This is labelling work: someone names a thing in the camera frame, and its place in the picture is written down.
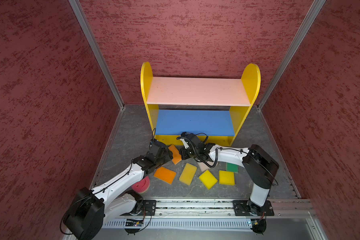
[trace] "textured red wall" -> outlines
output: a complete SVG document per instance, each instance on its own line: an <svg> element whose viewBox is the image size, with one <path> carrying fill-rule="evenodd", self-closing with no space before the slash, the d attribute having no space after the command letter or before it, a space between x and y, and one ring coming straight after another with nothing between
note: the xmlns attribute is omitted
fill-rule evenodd
<svg viewBox="0 0 360 240"><path fill-rule="evenodd" d="M154 76L240 78L249 63L266 89L312 0L82 0L125 103L143 103L140 69Z"/></svg>
<svg viewBox="0 0 360 240"><path fill-rule="evenodd" d="M332 240L360 240L360 1L327 0L264 115Z"/></svg>
<svg viewBox="0 0 360 240"><path fill-rule="evenodd" d="M68 1L0 1L0 240L62 238L117 112Z"/></svg>

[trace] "round red sponge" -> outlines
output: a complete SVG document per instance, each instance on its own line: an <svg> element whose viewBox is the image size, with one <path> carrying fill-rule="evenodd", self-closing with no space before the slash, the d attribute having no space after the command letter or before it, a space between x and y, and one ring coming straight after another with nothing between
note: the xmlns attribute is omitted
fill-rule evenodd
<svg viewBox="0 0 360 240"><path fill-rule="evenodd" d="M132 185L132 190L134 190L137 193L144 193L148 189L149 184L150 184L149 177L146 176L143 180Z"/></svg>

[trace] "pink shelf board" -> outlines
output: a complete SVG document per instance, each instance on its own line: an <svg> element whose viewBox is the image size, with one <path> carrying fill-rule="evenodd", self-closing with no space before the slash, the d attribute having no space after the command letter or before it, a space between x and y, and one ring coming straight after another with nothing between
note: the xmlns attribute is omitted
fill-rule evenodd
<svg viewBox="0 0 360 240"><path fill-rule="evenodd" d="M148 104L250 106L241 79L153 77Z"/></svg>

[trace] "black mounting plate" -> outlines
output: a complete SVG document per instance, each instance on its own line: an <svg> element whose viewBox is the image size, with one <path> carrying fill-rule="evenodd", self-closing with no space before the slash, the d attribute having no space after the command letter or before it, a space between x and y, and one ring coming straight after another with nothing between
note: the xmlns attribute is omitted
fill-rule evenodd
<svg viewBox="0 0 360 240"><path fill-rule="evenodd" d="M143 207L145 207L146 210L148 210L149 212L151 212L152 216L155 215L155 211L156 211L156 200L145 200L143 199ZM126 213L126 214L122 214L122 216L142 216L143 215L143 211L139 212L138 214L131 214L131 213Z"/></svg>
<svg viewBox="0 0 360 240"><path fill-rule="evenodd" d="M253 217L253 214L250 212L247 212L244 208L244 206L247 205L248 200L233 200L233 209L235 211L235 216L251 216ZM273 207L271 205L270 201L265 201L263 206L263 211L265 212L265 216L274 216L275 213L273 212Z"/></svg>

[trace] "robotic arm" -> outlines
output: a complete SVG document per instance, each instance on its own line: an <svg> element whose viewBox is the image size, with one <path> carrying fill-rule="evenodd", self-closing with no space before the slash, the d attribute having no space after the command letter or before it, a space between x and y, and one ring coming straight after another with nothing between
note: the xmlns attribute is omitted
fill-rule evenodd
<svg viewBox="0 0 360 240"><path fill-rule="evenodd" d="M250 200L245 206L246 211L261 216L265 212L264 203L279 164L257 145L249 148L222 147L214 143L205 144L207 138L202 142L195 134L183 132L178 137L184 145L180 151L182 159L194 157L197 162L203 162L209 167L215 167L218 161L244 167L254 182ZM138 193L128 191L117 197L172 159L172 152L167 146L153 139L147 154L133 159L130 166L120 174L91 190L82 188L61 223L79 240L91 240L101 229L103 221L108 222L121 214L141 210L142 197Z"/></svg>

